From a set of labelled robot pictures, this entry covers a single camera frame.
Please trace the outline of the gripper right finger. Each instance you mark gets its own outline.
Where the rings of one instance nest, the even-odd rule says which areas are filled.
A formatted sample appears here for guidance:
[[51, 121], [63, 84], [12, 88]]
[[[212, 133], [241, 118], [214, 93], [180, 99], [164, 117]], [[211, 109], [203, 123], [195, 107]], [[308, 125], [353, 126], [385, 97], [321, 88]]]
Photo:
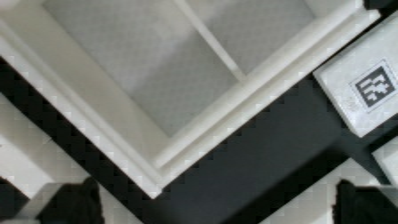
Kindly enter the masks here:
[[333, 224], [398, 224], [398, 188], [335, 185]]

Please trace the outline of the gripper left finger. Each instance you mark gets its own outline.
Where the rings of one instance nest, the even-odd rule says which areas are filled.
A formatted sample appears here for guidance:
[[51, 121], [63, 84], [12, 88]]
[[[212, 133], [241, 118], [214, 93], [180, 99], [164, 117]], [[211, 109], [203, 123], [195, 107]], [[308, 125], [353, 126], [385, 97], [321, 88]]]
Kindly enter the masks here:
[[10, 222], [13, 224], [104, 224], [97, 183], [83, 181], [45, 184]]

